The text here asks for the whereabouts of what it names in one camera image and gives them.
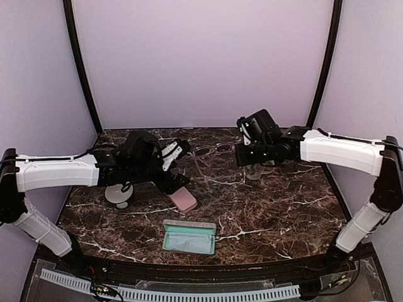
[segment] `clear eyeglasses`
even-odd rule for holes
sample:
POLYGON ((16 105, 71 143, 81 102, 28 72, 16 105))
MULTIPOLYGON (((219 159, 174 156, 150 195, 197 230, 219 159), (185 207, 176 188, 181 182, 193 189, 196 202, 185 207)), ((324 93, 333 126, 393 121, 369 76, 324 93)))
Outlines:
POLYGON ((214 146, 201 146, 196 147, 193 151, 196 157, 203 157, 208 155, 220 155, 231 153, 235 150, 234 143, 218 143, 214 146))

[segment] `lavender backdrop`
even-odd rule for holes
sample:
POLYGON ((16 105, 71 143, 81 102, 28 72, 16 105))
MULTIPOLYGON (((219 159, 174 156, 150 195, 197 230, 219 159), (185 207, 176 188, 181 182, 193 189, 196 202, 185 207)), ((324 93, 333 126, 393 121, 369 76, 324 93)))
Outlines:
MULTIPOLYGON (((64 155, 85 151, 96 134, 82 95, 62 1, 0 1, 0 153, 64 155)), ((55 221, 69 188, 28 197, 55 221)), ((0 301, 19 301, 36 244, 0 228, 0 301)))
MULTIPOLYGON (((354 137, 397 137, 403 144, 403 3, 345 0, 333 63, 316 126, 354 137)), ((341 167, 332 172, 352 213, 374 178, 341 167)), ((374 243, 395 301, 403 301, 403 210, 380 226, 374 243)))
POLYGON ((303 125, 332 0, 74 1, 104 128, 303 125))

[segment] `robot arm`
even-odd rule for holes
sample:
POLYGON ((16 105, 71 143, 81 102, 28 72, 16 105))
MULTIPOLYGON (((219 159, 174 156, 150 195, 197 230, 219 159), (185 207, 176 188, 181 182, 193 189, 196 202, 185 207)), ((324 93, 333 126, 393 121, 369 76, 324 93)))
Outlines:
POLYGON ((327 251, 330 265, 348 253, 403 204, 403 167, 397 140, 340 137, 322 130, 293 126, 283 133, 266 110, 237 121, 244 143, 236 146, 239 166, 274 160, 306 160, 341 165, 378 177, 374 192, 339 232, 327 251))
POLYGON ((190 150, 185 140, 161 148, 146 131, 132 131, 126 142, 112 150, 93 148, 72 157, 32 157, 8 149, 0 161, 0 223, 12 223, 36 242, 47 246, 70 267, 81 272, 85 263, 72 234, 61 230, 39 212, 25 192, 57 186, 127 186, 153 182, 173 194, 189 182, 170 172, 174 160, 190 150))

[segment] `marble table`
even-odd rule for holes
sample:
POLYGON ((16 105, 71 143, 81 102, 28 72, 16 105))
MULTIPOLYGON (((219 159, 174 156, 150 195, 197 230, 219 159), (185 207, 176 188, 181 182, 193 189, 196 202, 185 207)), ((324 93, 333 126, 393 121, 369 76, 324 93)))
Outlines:
MULTIPOLYGON (((241 141, 235 128, 147 130, 160 144, 184 138, 192 147, 241 141)), ((97 143, 121 144, 129 130, 105 131, 97 143)), ((135 202, 117 210, 105 189, 75 187, 59 226, 75 234, 85 254, 107 259, 176 265, 229 265, 323 254, 346 223, 319 164, 285 162, 258 180, 246 178, 234 152, 186 155, 176 168, 198 206, 179 212, 153 184, 135 185, 135 202), (164 251, 164 219, 217 224, 214 255, 164 251)))

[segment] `black frame pole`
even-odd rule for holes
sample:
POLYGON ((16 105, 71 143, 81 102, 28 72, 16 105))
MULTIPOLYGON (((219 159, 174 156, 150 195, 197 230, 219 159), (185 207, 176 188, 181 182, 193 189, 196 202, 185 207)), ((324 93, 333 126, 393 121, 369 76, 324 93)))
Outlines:
POLYGON ((98 113, 96 112, 95 103, 91 90, 89 88, 88 78, 86 70, 84 68, 84 62, 82 61, 82 55, 80 50, 80 44, 77 36, 76 23, 74 22, 74 13, 71 0, 63 0, 65 21, 67 23, 67 29, 69 31, 71 49, 73 51, 74 61, 76 62, 77 73, 80 78, 82 92, 86 99, 87 107, 91 119, 93 121, 97 134, 101 134, 103 129, 101 121, 99 120, 98 113))
POLYGON ((327 77, 329 75, 330 66, 332 64, 334 46, 336 45, 336 38, 338 35, 342 3, 343 0, 334 0, 333 3, 333 13, 332 13, 332 21, 330 23, 329 38, 327 39, 327 45, 326 45, 325 57, 323 59, 321 75, 319 76, 314 101, 310 109, 307 121, 307 127, 312 128, 314 126, 316 116, 319 111, 319 107, 321 106, 323 92, 325 90, 327 77))

